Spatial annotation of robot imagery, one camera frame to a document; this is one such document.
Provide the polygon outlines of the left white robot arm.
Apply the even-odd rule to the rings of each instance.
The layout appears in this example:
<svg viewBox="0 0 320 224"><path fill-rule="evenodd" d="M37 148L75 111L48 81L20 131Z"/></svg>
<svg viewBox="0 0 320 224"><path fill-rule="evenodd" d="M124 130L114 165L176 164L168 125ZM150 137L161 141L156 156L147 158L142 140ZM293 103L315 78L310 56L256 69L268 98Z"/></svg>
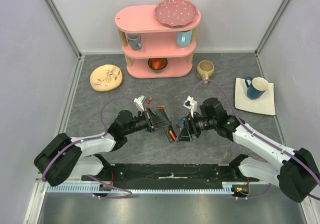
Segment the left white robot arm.
<svg viewBox="0 0 320 224"><path fill-rule="evenodd" d="M73 177L92 175L99 181L110 175L108 163L100 154L119 150L127 141L127 135L159 129L169 138L172 122L164 109L152 112L146 108L137 116L129 110L118 113L107 132L86 137L69 137L58 134L34 159L33 164L52 187Z"/></svg>

